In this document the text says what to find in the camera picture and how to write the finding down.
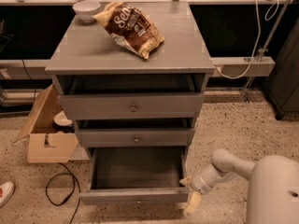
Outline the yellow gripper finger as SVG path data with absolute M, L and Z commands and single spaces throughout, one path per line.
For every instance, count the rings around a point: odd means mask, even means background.
M 188 195 L 188 201 L 184 209 L 186 215 L 193 213 L 202 201 L 202 195 L 199 191 L 191 192 Z
M 179 180 L 179 183 L 183 185 L 184 187 L 189 188 L 191 186 L 191 180 L 192 178 L 190 176 L 184 177 Z

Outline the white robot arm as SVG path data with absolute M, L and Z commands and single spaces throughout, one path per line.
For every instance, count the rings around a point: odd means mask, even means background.
M 246 161 L 224 149 L 215 150 L 205 168 L 180 180 L 189 189 L 185 213 L 192 213 L 216 185 L 238 175 L 249 181 L 246 224 L 299 224 L 299 163 L 278 155 Z

